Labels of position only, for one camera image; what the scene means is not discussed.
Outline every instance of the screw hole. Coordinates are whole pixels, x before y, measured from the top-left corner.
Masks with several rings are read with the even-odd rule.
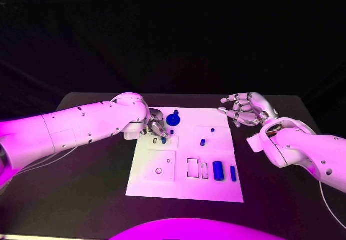
[[[332,170],[332,169],[329,169],[329,170],[326,171],[326,174],[330,176],[330,175],[332,175],[332,173],[333,173],[333,170]]]

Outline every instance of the blue round piece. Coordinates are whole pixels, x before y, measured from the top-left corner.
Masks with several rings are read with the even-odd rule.
[[[202,141],[201,141],[201,146],[204,147],[205,145],[206,145],[206,140],[202,139]]]
[[[178,115],[178,114],[170,114],[170,115],[168,116],[168,124],[169,124],[172,127],[175,127],[175,126],[179,125],[179,123],[181,123],[181,117],[179,117],[179,115]]]
[[[215,179],[215,181],[224,181],[225,180],[225,175],[224,175],[222,162],[215,161],[212,163],[212,168],[214,168],[214,179]]]

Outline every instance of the cable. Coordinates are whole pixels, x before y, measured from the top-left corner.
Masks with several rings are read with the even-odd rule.
[[[330,210],[330,206],[328,204],[328,201],[326,201],[326,198],[325,198],[325,194],[323,194],[323,184],[322,182],[319,182],[319,187],[320,187],[320,193],[322,193],[322,197],[323,197],[323,201],[326,203],[326,207],[328,207],[328,210],[330,211],[332,215],[333,215],[333,218],[336,219],[336,221],[341,223],[341,225],[343,226],[343,228],[346,229],[346,226],[343,225],[343,223],[341,222],[341,220],[338,219],[336,215],[333,214],[332,210]]]
[[[32,167],[35,167],[35,166],[38,166],[39,164],[42,164],[45,161],[48,161],[54,156],[57,156],[59,154],[59,152],[57,153],[57,154],[54,154],[54,155],[51,155],[45,160],[42,160],[41,162],[38,162],[38,163],[35,163],[32,166],[26,166],[22,170],[20,170],[20,172],[23,172],[23,171],[26,171],[28,169],[31,169]]]
[[[54,164],[54,163],[58,162],[62,158],[65,158],[65,157],[75,151],[77,148],[78,148],[78,146],[77,146],[62,157],[59,157],[57,160],[54,160],[51,163],[48,163],[48,164],[42,165],[42,166],[38,166],[38,167],[35,167],[35,168],[31,168],[31,169],[28,169],[28,170],[25,170],[25,171],[22,171],[18,175],[20,175],[20,174],[23,174],[23,173],[26,173],[26,172],[29,172],[29,171],[32,171],[32,170],[35,170],[35,169],[39,169],[39,168],[42,168],[42,167]]]

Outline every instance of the black table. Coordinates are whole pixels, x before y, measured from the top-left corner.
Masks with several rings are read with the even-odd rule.
[[[58,111],[110,101],[116,93],[71,93]],[[224,95],[143,94],[150,107],[218,108]],[[281,117],[319,132],[297,96],[266,96]],[[61,161],[13,178],[0,197],[0,234],[108,239],[168,218],[234,223],[287,239],[345,239],[346,230],[323,202],[320,186],[299,166],[277,168],[247,137],[261,126],[230,121],[245,203],[126,196],[136,140],[124,134],[80,147]],[[346,194],[325,186],[326,199],[346,223]]]

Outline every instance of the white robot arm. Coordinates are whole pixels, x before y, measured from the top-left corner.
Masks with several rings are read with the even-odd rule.
[[[283,117],[257,92],[240,93],[221,100],[235,101],[232,110],[218,111],[234,119],[235,126],[263,125],[261,131],[247,139],[255,153],[264,151],[271,163],[284,168],[302,166],[325,184],[346,193],[346,139],[316,135],[299,120]]]
[[[149,108],[136,93],[123,93],[113,101],[0,122],[0,189],[36,160],[120,132],[127,140],[140,139],[147,132],[170,137],[163,113]]]

